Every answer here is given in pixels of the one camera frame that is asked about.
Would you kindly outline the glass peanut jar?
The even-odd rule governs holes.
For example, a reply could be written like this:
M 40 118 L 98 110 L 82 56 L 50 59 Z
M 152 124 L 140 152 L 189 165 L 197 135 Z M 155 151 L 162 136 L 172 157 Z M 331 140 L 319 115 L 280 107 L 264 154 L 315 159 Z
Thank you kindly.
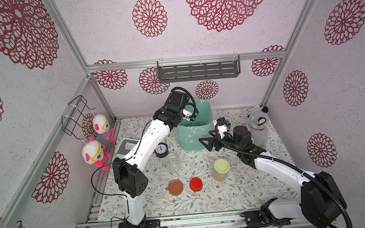
M 181 168 L 181 160 L 178 154 L 170 153 L 165 158 L 166 168 L 171 173 L 176 173 Z

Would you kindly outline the red jar lid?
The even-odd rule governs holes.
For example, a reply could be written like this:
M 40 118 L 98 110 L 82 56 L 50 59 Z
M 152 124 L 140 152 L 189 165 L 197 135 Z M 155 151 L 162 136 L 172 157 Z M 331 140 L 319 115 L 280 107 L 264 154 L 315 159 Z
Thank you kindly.
M 200 178 L 194 177 L 191 179 L 189 187 L 193 192 L 199 192 L 203 189 L 203 182 Z

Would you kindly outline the brown jar lid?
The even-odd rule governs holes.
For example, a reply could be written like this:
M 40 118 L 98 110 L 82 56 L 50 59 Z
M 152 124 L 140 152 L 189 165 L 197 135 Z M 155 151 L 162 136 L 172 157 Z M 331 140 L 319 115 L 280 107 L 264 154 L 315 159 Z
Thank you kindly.
M 183 183 L 178 179 L 170 181 L 168 191 L 170 195 L 179 196 L 184 191 Z

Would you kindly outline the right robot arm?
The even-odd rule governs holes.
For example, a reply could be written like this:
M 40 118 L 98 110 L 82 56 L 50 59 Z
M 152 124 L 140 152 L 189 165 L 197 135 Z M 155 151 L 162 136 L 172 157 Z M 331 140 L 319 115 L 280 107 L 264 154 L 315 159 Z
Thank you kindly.
M 303 170 L 276 158 L 254 145 L 246 126 L 236 126 L 229 133 L 226 123 L 219 122 L 209 134 L 199 140 L 207 150 L 232 150 L 245 165 L 272 175 L 300 193 L 299 199 L 272 198 L 252 217 L 244 213 L 247 226 L 243 228 L 271 227 L 295 219 L 307 220 L 317 228 L 338 228 L 333 222 L 339 216 L 344 218 L 346 228 L 353 227 L 346 202 L 330 174 Z

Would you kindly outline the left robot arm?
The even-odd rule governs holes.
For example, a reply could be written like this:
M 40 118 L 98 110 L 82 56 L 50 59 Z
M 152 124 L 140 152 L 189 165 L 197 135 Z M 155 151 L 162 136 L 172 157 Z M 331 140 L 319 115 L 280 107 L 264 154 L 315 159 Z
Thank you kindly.
M 150 156 L 182 120 L 194 121 L 198 113 L 191 93 L 182 87 L 174 87 L 164 105 L 145 126 L 136 146 L 123 158 L 113 161 L 115 182 L 127 197 L 127 222 L 130 225 L 137 227 L 145 220 L 142 194 L 149 180 L 143 170 Z

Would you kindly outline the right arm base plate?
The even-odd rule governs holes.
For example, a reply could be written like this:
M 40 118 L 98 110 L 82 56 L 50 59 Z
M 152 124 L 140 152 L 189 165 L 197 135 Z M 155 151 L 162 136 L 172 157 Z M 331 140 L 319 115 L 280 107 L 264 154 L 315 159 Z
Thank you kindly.
M 280 224 L 290 224 L 290 218 L 277 219 L 270 212 L 263 210 L 249 210 L 241 213 L 248 227 L 266 227 Z

